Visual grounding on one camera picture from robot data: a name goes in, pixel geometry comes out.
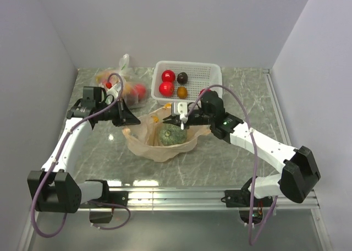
white basket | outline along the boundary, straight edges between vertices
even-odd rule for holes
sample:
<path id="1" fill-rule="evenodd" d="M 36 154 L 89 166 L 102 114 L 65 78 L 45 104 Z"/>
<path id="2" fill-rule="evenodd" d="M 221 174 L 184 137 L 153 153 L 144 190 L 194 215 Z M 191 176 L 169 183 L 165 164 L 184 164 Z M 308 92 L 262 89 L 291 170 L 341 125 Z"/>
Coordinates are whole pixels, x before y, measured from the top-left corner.
<path id="1" fill-rule="evenodd" d="M 175 91 L 171 97 L 165 97 L 159 92 L 159 86 L 162 83 L 161 74 L 167 69 L 175 72 L 176 76 L 176 80 L 174 81 Z M 188 82 L 184 85 L 177 82 L 177 75 L 181 72 L 186 72 L 188 75 Z M 213 84 L 222 85 L 222 74 L 218 65 L 180 61 L 159 61 L 154 69 L 151 95 L 152 98 L 157 100 L 161 105 L 174 101 L 194 102 L 202 89 Z M 177 88 L 180 86 L 187 89 L 188 95 L 186 99 L 180 99 L 177 96 Z M 219 97 L 222 98 L 222 88 L 213 88 L 212 90 L 216 91 Z"/>

orange fruit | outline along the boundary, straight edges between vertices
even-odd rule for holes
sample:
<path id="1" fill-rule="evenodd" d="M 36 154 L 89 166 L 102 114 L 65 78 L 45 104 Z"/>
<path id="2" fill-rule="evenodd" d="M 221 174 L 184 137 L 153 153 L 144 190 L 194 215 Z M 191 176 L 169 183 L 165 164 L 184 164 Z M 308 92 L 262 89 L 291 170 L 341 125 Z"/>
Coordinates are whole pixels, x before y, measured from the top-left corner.
<path id="1" fill-rule="evenodd" d="M 188 92 L 187 92 L 187 89 L 185 87 L 178 87 L 177 88 L 177 96 L 180 98 L 180 99 L 185 99 L 187 98 L 187 95 L 188 95 Z"/>

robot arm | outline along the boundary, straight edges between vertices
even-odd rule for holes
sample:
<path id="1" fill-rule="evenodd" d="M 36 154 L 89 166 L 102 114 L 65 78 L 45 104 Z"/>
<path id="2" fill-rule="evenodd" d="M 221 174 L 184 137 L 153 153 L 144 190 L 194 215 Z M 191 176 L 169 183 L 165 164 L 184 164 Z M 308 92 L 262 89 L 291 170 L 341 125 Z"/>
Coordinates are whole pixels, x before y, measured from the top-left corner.
<path id="1" fill-rule="evenodd" d="M 83 88 L 82 99 L 78 100 L 67 114 L 64 133 L 54 149 L 54 152 L 40 171 L 31 171 L 28 175 L 27 182 L 32 198 L 43 180 L 44 175 L 52 166 L 52 162 L 64 142 L 66 132 L 70 131 L 72 127 L 83 118 L 107 107 L 107 94 L 117 97 L 117 90 L 111 88 L 108 93 L 106 93 L 105 89 L 100 87 Z M 50 173 L 46 184 L 41 189 L 40 196 L 36 203 L 37 211 L 74 213 L 81 203 L 93 199 L 107 200 L 109 189 L 106 181 L 94 180 L 76 184 L 72 178 L 73 170 L 81 149 L 95 124 L 99 121 L 112 121 L 116 127 L 140 124 L 140 121 L 129 111 L 123 100 L 117 101 L 116 104 L 106 112 L 99 114 L 91 120 L 82 122 L 69 135 L 62 153 L 57 160 L 57 164 Z"/>
<path id="2" fill-rule="evenodd" d="M 279 143 L 266 135 L 248 129 L 247 123 L 227 113 L 223 101 L 215 91 L 204 93 L 201 106 L 185 119 L 188 105 L 185 102 L 173 103 L 172 115 L 164 119 L 181 127 L 209 124 L 211 132 L 229 144 L 239 146 L 253 153 L 252 132 L 258 148 L 258 157 L 272 165 L 279 174 L 268 177 L 257 177 L 255 198 L 284 195 L 295 203 L 302 203 L 320 179 L 320 173 L 310 149 L 300 149 Z M 243 189 L 251 190 L 248 181 Z"/>

red tomato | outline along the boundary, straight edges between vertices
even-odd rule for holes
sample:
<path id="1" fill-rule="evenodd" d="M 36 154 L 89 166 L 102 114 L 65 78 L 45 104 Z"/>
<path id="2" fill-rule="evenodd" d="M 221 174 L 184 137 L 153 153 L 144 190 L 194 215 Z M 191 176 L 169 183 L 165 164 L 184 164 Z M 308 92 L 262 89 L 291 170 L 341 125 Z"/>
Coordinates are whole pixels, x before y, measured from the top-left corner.
<path id="1" fill-rule="evenodd" d="M 147 93 L 147 89 L 144 87 L 143 84 L 136 84 L 134 85 L 134 89 L 138 93 L 138 100 L 143 100 L 145 98 L 145 95 Z"/>
<path id="2" fill-rule="evenodd" d="M 159 86 L 159 92 L 166 97 L 171 97 L 174 93 L 174 90 L 175 90 L 174 84 L 168 81 L 163 82 Z"/>
<path id="3" fill-rule="evenodd" d="M 172 70 L 165 70 L 163 74 L 161 75 L 161 80 L 163 82 L 168 81 L 168 82 L 174 82 L 176 79 L 175 73 Z"/>
<path id="4" fill-rule="evenodd" d="M 202 89 L 202 90 L 200 91 L 199 95 L 201 95 L 204 90 L 205 90 L 205 89 Z"/>

clear plastic bag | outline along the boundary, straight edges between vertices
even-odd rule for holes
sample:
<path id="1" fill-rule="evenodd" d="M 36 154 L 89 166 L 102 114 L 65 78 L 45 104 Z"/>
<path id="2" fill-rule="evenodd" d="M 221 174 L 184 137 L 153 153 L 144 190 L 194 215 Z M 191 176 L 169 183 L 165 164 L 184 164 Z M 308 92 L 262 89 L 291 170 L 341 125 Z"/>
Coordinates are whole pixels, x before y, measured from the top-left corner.
<path id="1" fill-rule="evenodd" d="M 165 105 L 139 117 L 141 124 L 131 125 L 122 130 L 127 139 L 128 149 L 137 156 L 152 159 L 156 162 L 165 162 L 179 153 L 191 151 L 196 145 L 200 135 L 210 133 L 207 125 L 191 126 L 187 130 L 187 140 L 183 144 L 163 146 L 159 142 L 158 131 L 162 119 L 171 114 L 171 107 Z"/>
<path id="2" fill-rule="evenodd" d="M 133 69 L 128 67 L 128 64 L 129 55 L 125 54 L 119 61 L 118 69 L 106 69 L 97 73 L 93 78 L 92 85 L 108 90 L 106 87 L 108 77 L 112 73 L 118 73 L 123 78 L 124 89 L 122 98 L 125 100 L 127 106 L 130 109 L 144 107 L 148 96 L 146 84 L 137 78 Z M 119 82 L 118 78 L 112 76 L 110 79 L 112 86 L 117 82 Z"/>

